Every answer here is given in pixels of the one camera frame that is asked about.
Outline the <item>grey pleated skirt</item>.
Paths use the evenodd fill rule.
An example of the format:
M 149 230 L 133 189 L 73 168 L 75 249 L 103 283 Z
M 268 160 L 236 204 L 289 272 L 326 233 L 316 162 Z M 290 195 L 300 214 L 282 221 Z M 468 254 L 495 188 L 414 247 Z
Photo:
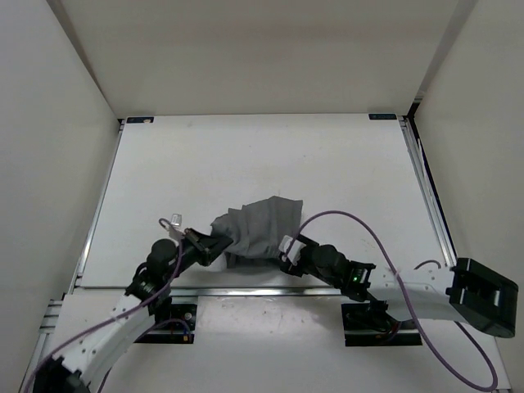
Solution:
M 224 251 L 226 266 L 267 266 L 277 259 L 282 239 L 298 232 L 302 207 L 302 200 L 272 196 L 240 209 L 230 208 L 216 218 L 211 223 L 211 233 L 233 240 Z

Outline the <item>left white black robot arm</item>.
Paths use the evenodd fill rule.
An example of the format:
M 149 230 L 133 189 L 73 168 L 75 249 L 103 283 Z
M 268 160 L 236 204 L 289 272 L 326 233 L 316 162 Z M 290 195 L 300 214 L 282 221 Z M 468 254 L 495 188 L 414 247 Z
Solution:
M 169 323 L 170 284 L 193 264 L 209 265 L 233 243 L 223 235 L 190 228 L 153 243 L 102 322 L 74 335 L 52 350 L 28 378 L 26 392 L 91 392 L 104 381 L 118 358 L 147 330 Z

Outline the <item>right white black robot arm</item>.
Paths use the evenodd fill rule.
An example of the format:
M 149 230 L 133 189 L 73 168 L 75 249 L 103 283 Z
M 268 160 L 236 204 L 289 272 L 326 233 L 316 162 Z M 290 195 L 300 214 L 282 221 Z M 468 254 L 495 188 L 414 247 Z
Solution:
M 351 300 L 372 302 L 368 319 L 377 327 L 420 318 L 467 323 L 493 337 L 515 335 L 517 284 L 473 259 L 461 258 L 450 268 L 393 273 L 348 260 L 334 246 L 307 237 L 285 236 L 278 251 L 284 273 L 311 275 Z

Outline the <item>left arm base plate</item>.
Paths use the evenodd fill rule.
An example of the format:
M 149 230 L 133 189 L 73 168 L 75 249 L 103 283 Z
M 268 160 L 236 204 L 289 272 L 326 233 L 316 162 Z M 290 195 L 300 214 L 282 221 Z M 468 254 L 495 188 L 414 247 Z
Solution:
M 172 297 L 154 315 L 154 325 L 136 343 L 189 345 L 194 342 L 197 325 L 196 297 Z

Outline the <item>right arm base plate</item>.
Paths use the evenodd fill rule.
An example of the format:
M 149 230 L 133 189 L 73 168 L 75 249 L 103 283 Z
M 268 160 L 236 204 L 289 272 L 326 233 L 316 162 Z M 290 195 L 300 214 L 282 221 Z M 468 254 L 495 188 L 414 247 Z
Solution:
M 421 346 L 412 319 L 397 320 L 387 313 L 385 301 L 341 305 L 346 347 Z

